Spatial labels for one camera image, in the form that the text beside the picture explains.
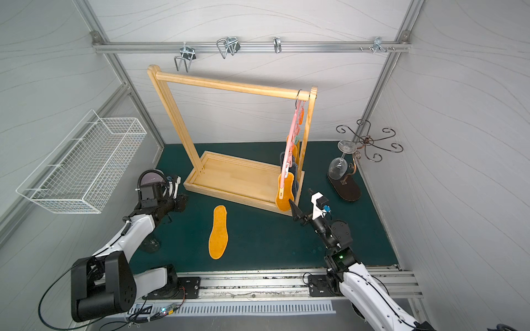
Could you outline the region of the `dark grey insole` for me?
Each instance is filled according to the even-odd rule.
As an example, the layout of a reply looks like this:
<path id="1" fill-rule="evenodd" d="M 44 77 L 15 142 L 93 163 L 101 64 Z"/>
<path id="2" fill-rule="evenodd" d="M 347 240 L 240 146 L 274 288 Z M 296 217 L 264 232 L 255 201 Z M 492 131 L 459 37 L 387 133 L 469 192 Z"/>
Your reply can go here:
<path id="1" fill-rule="evenodd" d="M 298 183 L 298 176 L 297 176 L 298 164 L 296 164 L 295 161 L 291 162 L 291 166 L 289 168 L 289 172 L 292 173 L 293 176 L 294 176 L 294 180 L 293 180 L 293 184 L 292 184 L 292 193 L 293 193 L 294 197 L 297 197 L 300 185 Z"/>

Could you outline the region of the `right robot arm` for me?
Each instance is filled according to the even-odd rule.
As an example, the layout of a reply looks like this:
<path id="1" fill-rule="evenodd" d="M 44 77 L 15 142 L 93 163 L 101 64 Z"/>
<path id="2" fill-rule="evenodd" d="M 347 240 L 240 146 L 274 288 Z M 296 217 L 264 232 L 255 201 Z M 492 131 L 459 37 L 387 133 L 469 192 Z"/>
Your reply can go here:
<path id="1" fill-rule="evenodd" d="M 433 330 L 429 322 L 421 323 L 401 308 L 355 257 L 348 223 L 327 219 L 331 213 L 327 198 L 318 197 L 311 212 L 302 212 L 293 201 L 289 204 L 293 220 L 311 225 L 327 249 L 324 260 L 330 292 L 346 297 L 357 315 L 374 330 Z"/>

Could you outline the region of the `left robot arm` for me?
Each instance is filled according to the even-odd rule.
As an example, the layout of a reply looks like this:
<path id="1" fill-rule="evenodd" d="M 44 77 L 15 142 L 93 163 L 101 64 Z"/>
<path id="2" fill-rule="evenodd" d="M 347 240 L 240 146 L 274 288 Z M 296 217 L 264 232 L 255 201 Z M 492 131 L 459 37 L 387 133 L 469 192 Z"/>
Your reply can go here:
<path id="1" fill-rule="evenodd" d="M 136 300 L 183 299 L 190 288 L 179 280 L 173 265 L 134 274 L 130 260 L 138 250 L 154 252 L 159 243 L 153 232 L 171 212 L 183 212 L 188 202 L 178 192 L 180 177 L 160 170 L 142 172 L 138 203 L 123 218 L 124 227 L 98 252 L 78 259 L 70 271 L 71 317 L 90 321 L 128 312 Z"/>

